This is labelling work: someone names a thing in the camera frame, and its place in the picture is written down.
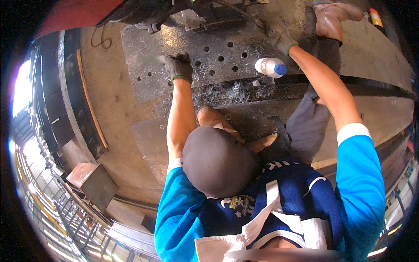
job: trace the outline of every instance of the plastic bottle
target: plastic bottle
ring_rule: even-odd
[[[261,58],[256,61],[255,68],[259,73],[272,78],[280,78],[287,72],[287,67],[279,58]]]

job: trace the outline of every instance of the brown boot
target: brown boot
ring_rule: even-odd
[[[217,112],[212,106],[202,106],[197,112],[198,123],[201,126],[210,126],[214,128],[220,128],[232,134],[237,140],[244,143],[240,134],[234,130],[234,128],[227,123],[225,118]]]
[[[342,22],[349,19],[361,21],[362,10],[354,4],[345,1],[317,0],[312,7],[317,16],[316,33],[318,36],[333,38],[342,42]]]

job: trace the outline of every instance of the blue bottle cap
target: blue bottle cap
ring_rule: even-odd
[[[284,64],[277,64],[275,65],[274,71],[278,75],[285,75],[287,72],[287,67]]]

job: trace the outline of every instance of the hand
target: hand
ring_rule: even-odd
[[[192,84],[192,66],[188,53],[166,56],[164,58],[164,68],[172,81],[182,78]]]
[[[286,56],[292,46],[298,45],[297,41],[290,37],[288,29],[282,22],[269,26],[266,31],[269,42]]]

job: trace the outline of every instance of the gray pants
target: gray pants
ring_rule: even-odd
[[[318,37],[318,42],[317,58],[340,76],[340,42],[326,37]],[[303,99],[287,120],[285,131],[281,132],[282,127],[278,124],[280,131],[277,139],[271,146],[259,153],[263,164],[273,158],[287,155],[311,164],[324,141],[327,124],[331,117],[326,106],[314,102],[317,97],[313,86],[308,85]]]

